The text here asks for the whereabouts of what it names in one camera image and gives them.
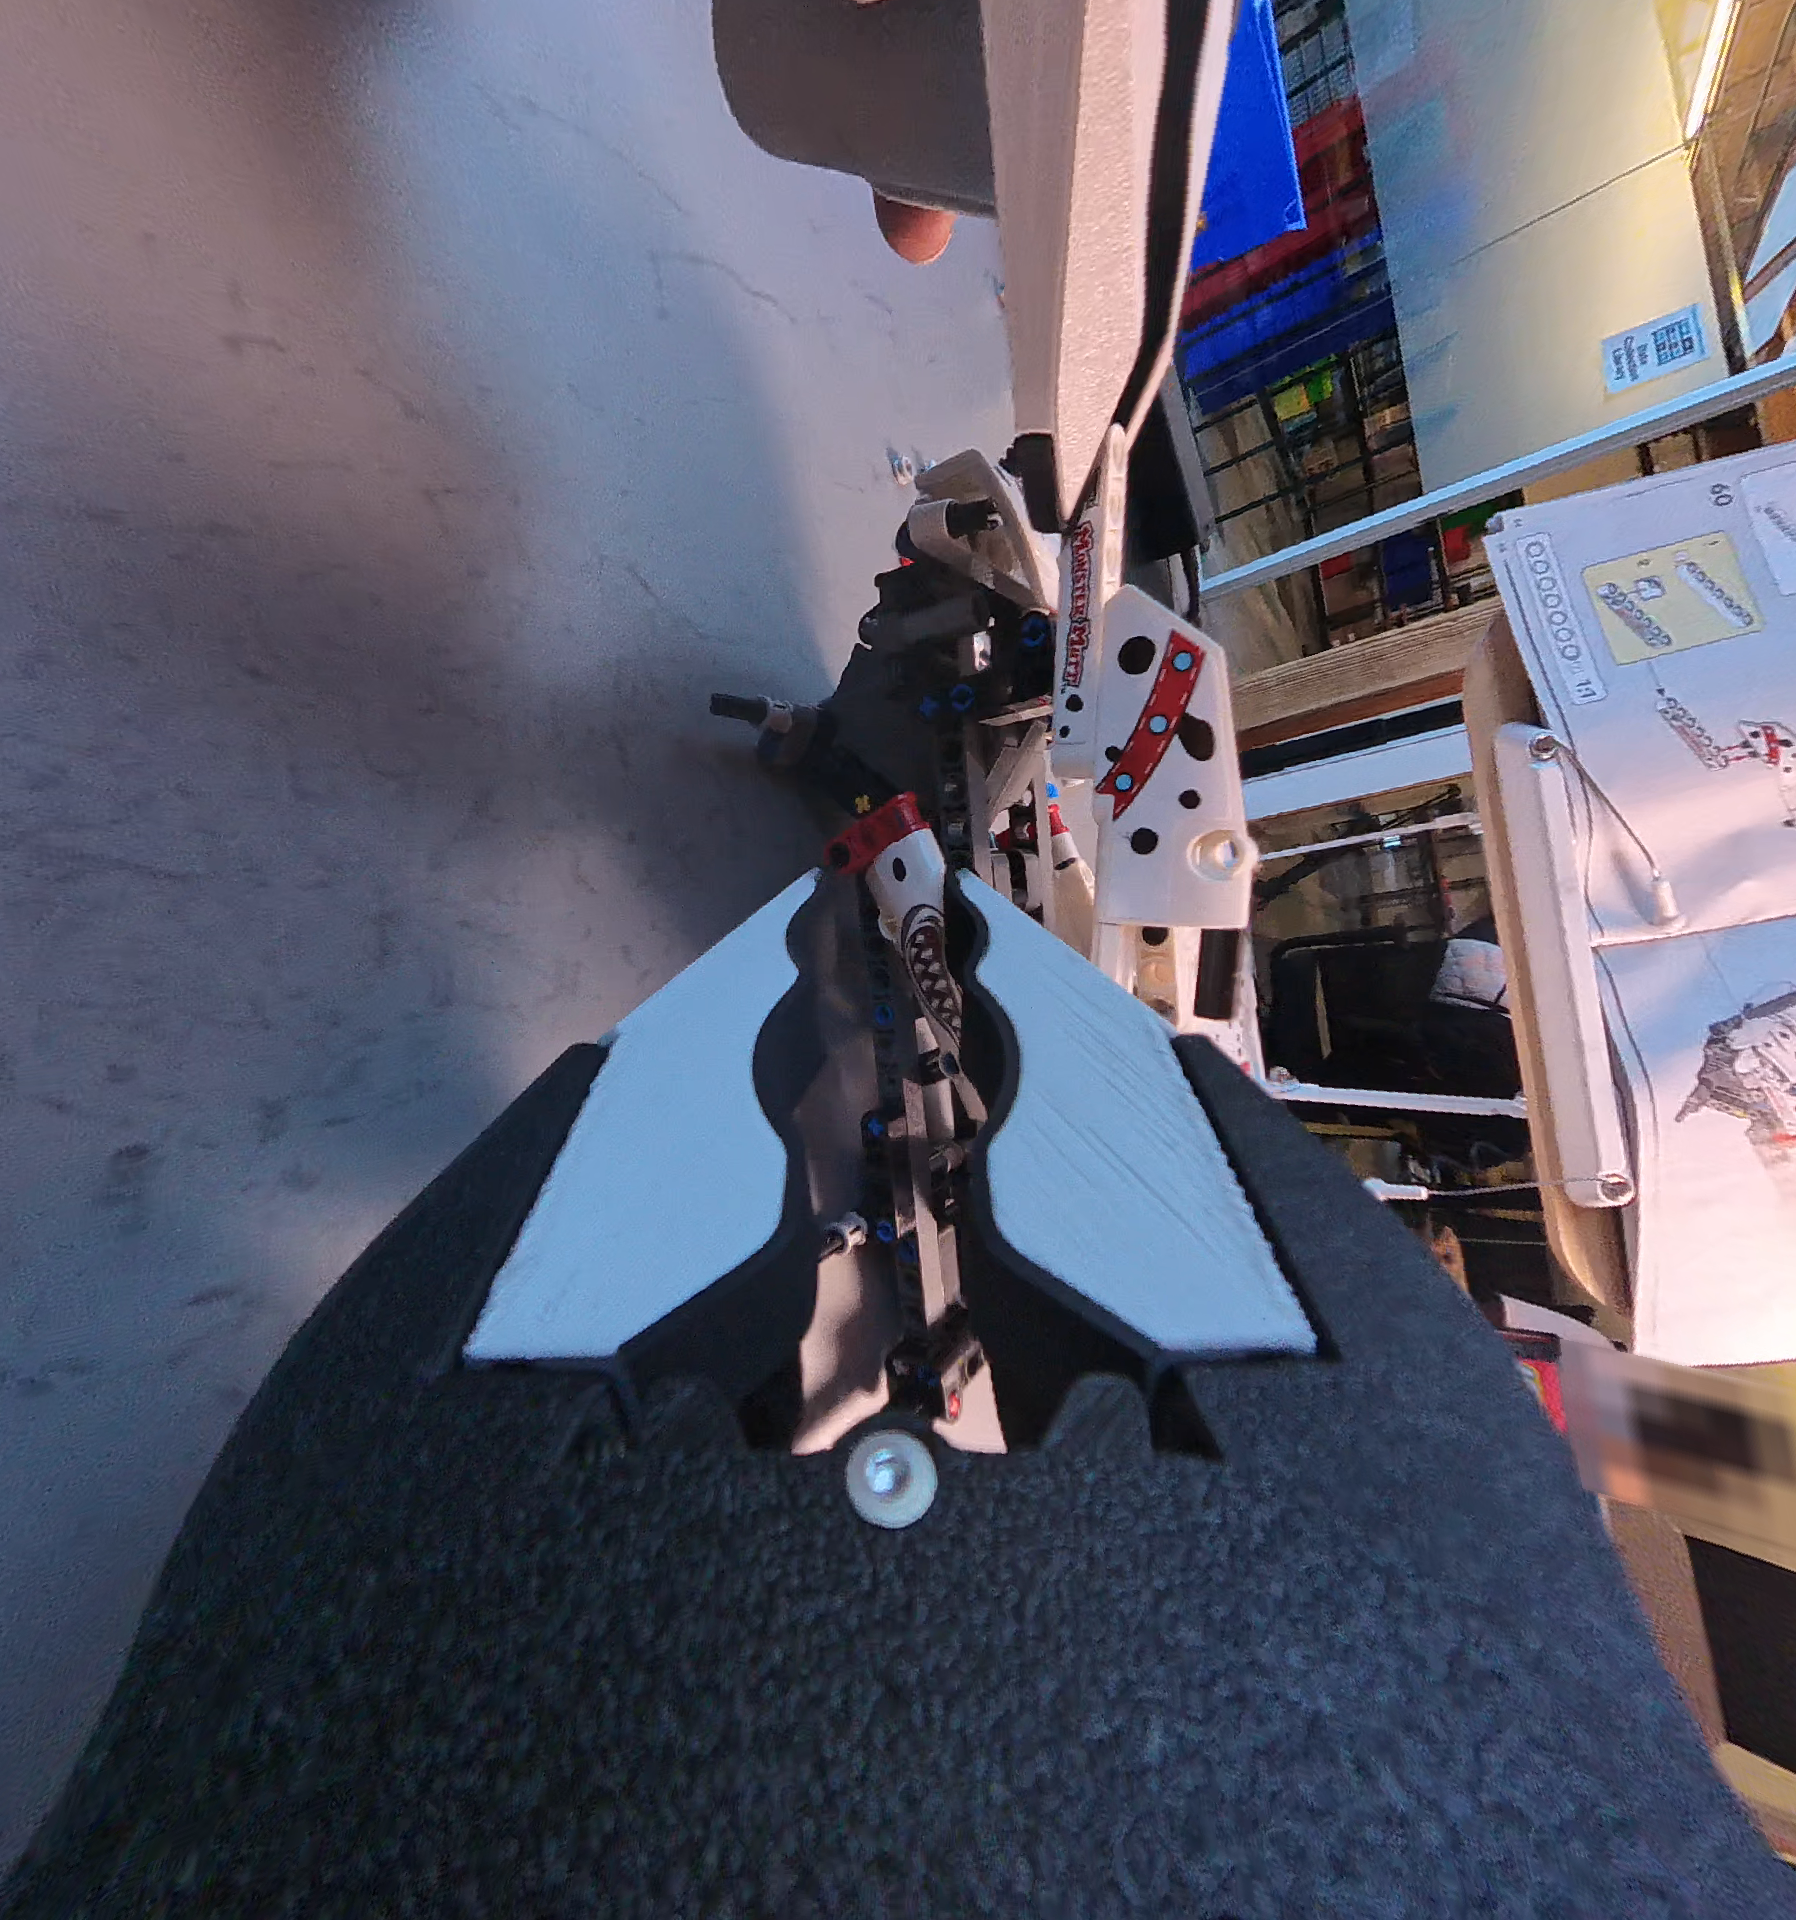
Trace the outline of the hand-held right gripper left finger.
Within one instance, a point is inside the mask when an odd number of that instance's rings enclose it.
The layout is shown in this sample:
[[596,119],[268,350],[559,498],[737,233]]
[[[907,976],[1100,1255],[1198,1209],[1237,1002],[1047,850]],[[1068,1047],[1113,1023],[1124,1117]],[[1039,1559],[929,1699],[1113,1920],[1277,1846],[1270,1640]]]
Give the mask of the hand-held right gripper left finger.
[[817,1300],[807,982],[794,921],[820,872],[794,876],[716,949],[641,1002],[596,1055],[578,1124],[467,1332],[467,1366],[658,1366],[658,1332],[799,1342]]

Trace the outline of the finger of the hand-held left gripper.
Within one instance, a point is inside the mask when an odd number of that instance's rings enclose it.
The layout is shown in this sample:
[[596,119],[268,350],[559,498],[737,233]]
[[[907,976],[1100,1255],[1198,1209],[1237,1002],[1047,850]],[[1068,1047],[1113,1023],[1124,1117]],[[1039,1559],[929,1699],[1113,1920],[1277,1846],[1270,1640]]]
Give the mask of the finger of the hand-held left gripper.
[[1053,537],[1106,507],[1124,448],[1124,542],[1177,562],[1206,537],[1206,484],[1177,380],[1203,165],[1221,129],[1237,6],[983,0],[993,214],[1012,391],[1012,490],[1033,585],[1059,604]]

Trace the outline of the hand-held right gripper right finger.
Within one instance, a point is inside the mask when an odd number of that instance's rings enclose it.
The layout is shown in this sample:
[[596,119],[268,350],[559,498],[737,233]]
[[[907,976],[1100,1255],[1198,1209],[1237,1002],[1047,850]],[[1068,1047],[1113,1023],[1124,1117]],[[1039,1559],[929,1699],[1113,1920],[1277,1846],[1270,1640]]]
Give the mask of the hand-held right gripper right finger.
[[970,987],[1004,1023],[983,1148],[1004,1255],[1151,1366],[1311,1359],[1170,1023],[986,884],[958,876],[958,904]]

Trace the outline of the white toy truck chassis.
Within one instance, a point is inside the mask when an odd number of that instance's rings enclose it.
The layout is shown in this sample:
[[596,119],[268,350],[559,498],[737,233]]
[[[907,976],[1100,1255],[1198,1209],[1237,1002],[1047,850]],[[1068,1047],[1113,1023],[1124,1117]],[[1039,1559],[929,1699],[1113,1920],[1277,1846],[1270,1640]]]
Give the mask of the white toy truck chassis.
[[[1124,542],[1124,448],[1106,476],[1100,537]],[[873,1104],[863,1110],[863,1198],[827,1227],[820,1247],[869,1247],[894,1265],[884,1406],[937,1427],[958,1427],[999,1359],[964,1300],[983,1262],[970,1138],[999,1104],[983,1088],[999,1035],[964,1007],[951,876],[1012,900],[1177,1040],[1206,1040],[1259,1073],[1244,927],[1098,927],[1089,918],[1089,782],[1053,776],[1059,624],[1053,604],[1004,595],[1033,585],[1024,532],[1011,458],[964,448],[923,467],[839,695],[820,704],[708,695],[708,714],[751,732],[767,770],[839,813],[820,860],[858,913]],[[1151,564],[1100,558],[1100,598],[1124,585],[1179,624],[1203,609],[1198,552]]]

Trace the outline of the white beam with red label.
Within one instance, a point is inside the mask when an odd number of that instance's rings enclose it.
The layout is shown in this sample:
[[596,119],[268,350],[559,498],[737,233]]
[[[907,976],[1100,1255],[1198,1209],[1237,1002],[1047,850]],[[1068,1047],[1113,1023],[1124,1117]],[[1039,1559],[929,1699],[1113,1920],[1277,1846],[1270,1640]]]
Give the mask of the white beam with red label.
[[1059,537],[1059,598],[1053,598],[1053,704],[1087,700],[1100,624],[1100,507],[1087,498],[1073,530]]

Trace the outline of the white spotted toy brick assembly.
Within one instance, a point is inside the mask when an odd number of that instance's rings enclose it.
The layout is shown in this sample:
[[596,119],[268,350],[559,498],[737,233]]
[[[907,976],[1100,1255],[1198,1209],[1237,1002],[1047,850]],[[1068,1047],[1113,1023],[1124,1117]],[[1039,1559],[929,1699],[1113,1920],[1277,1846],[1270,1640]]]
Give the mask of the white spotted toy brick assembly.
[[1229,659],[1198,624],[1130,585],[1100,598],[1059,659],[1053,776],[1089,782],[1098,927],[1244,927]]

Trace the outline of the grey desk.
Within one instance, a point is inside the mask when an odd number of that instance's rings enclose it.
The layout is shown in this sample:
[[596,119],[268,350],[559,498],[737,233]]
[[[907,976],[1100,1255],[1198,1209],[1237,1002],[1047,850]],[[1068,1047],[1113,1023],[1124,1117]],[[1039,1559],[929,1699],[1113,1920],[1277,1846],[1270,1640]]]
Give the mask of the grey desk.
[[1004,264],[708,6],[0,6],[0,1874],[348,1262],[807,866]]

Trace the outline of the blue plastic bin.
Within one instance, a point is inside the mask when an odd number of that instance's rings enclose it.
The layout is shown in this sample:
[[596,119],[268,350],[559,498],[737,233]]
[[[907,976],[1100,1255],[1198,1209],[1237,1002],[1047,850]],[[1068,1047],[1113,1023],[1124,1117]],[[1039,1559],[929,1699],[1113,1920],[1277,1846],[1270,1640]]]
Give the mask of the blue plastic bin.
[[1192,277],[1300,233],[1294,134],[1285,105],[1277,6],[1240,0],[1223,58],[1221,129],[1206,144]]

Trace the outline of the Lego instruction booklet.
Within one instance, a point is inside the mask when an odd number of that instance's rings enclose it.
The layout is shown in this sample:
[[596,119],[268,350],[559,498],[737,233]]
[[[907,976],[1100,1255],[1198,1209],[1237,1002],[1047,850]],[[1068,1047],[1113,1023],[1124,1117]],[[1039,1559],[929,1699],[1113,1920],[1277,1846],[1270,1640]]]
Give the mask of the Lego instruction booklet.
[[1485,532],[1533,720],[1471,686],[1564,1224],[1631,1342],[1796,1359],[1796,444]]

